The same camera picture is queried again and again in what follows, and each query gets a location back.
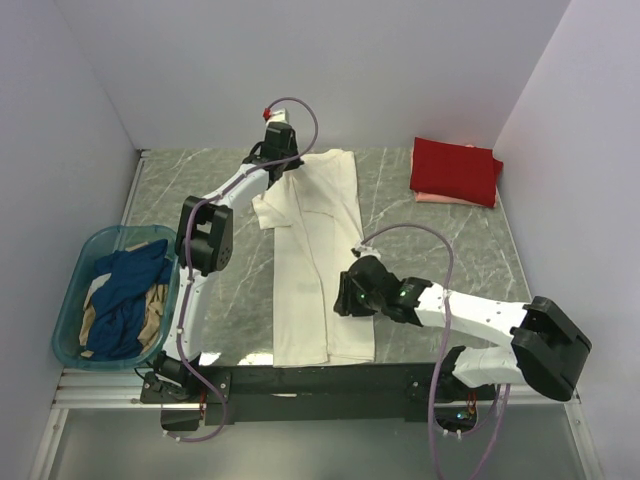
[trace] red folded cloth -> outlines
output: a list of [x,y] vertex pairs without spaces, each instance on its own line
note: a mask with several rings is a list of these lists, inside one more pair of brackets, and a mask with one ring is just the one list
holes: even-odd
[[410,188],[494,207],[502,162],[487,148],[416,138]]

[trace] laundry basket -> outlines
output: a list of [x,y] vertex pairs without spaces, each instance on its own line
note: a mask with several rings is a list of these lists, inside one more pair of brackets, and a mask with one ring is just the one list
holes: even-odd
[[[178,295],[179,272],[174,247],[175,238],[176,233],[173,230],[160,225],[144,227],[117,225],[100,230],[87,240],[78,257],[76,268],[73,271],[67,294],[60,309],[58,323],[53,332],[53,351],[60,362],[67,367],[83,370],[115,371],[142,366],[153,359],[161,349],[169,333],[171,317],[173,316]],[[155,343],[139,356],[125,360],[92,361],[90,358],[80,356],[84,348],[80,346],[78,336],[82,327],[84,300],[87,296],[89,285],[95,278],[94,262],[116,250],[125,250],[143,242],[150,243],[161,239],[169,241],[167,258],[173,261],[173,266],[164,315],[160,322],[160,329]]]

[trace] white wall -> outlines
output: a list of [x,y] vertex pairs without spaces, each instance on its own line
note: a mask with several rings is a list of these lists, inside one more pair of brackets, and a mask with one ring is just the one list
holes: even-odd
[[568,4],[56,1],[144,148],[253,144],[282,95],[317,110],[323,146],[492,146]]
[[535,292],[584,329],[580,384],[609,480],[640,478],[640,4],[573,0],[496,145]]
[[0,468],[25,478],[61,366],[50,339],[84,240],[117,223],[135,151],[51,0],[0,2]]

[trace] marble table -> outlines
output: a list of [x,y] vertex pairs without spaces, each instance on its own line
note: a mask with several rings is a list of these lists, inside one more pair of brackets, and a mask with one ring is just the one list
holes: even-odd
[[[247,149],[150,150],[129,211],[130,225],[159,224],[174,230],[189,195],[219,187],[238,168]],[[456,252],[451,288],[505,301],[528,301],[522,268],[501,205],[417,204],[408,188],[410,150],[355,150],[365,234],[398,222],[416,222],[442,232]],[[204,329],[209,361],[221,365],[271,364],[273,232],[262,231],[251,208],[234,212],[234,253],[215,285]],[[398,277],[442,282],[448,256],[427,233],[393,230],[373,241],[385,266]],[[442,329],[374,319],[376,362],[433,362]],[[452,332],[449,346],[486,346]]]

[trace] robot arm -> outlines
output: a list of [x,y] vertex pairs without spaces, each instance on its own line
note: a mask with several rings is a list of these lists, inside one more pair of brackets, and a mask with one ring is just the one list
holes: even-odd
[[[419,278],[399,280],[374,256],[364,256],[340,276],[334,310],[343,316],[380,312],[399,323],[444,326],[445,291]],[[551,300],[501,302],[449,292],[451,328],[496,345],[453,348],[442,373],[469,388],[527,384],[559,401],[573,395],[591,342]]]
[[[202,352],[202,329],[213,285],[218,272],[231,258],[233,211],[249,206],[251,200],[271,187],[284,171],[298,168],[303,162],[298,159],[264,169],[255,167],[297,154],[295,131],[288,124],[287,112],[276,111],[267,118],[264,141],[251,150],[233,177],[204,197],[220,198],[215,204],[198,210],[196,225],[190,233],[193,284],[181,332],[188,362],[197,362]],[[236,187],[225,193],[232,184]],[[189,277],[184,251],[187,221],[201,200],[187,198],[180,217],[176,239],[181,266],[179,306],[183,305]],[[571,398],[591,343],[555,303],[543,297],[524,304],[450,291],[448,296],[451,328],[495,346],[451,349],[443,362],[442,377],[468,388],[528,384],[555,400]],[[340,293],[334,309],[342,316],[369,316],[380,312],[400,323],[443,327],[444,298],[441,285],[413,277],[399,280],[376,257],[364,256],[356,260],[349,271],[341,273]],[[161,377],[184,385],[188,375],[176,344],[180,313],[180,308],[176,308],[164,352],[156,359],[154,369]]]
[[[205,205],[198,210],[196,225],[191,232],[193,285],[182,331],[183,350],[189,362],[197,359],[202,353],[202,329],[213,285],[218,272],[227,266],[233,252],[234,210],[248,207],[255,196],[267,191],[285,171],[298,168],[303,162],[294,160],[258,170],[255,167],[297,154],[295,131],[289,125],[287,111],[285,109],[274,111],[267,119],[264,141],[254,146],[238,171],[227,182],[203,197],[207,199],[218,197],[227,190],[229,185],[237,185],[229,193],[222,195],[215,204]],[[176,305],[183,304],[189,278],[184,252],[187,222],[191,211],[201,200],[202,198],[192,196],[187,198],[182,206],[176,239],[176,253],[180,262],[180,286]],[[157,369],[158,373],[165,378],[182,383],[178,379],[183,376],[184,370],[179,361],[176,344],[179,315],[180,308],[176,308],[164,344],[161,365],[158,365]]]

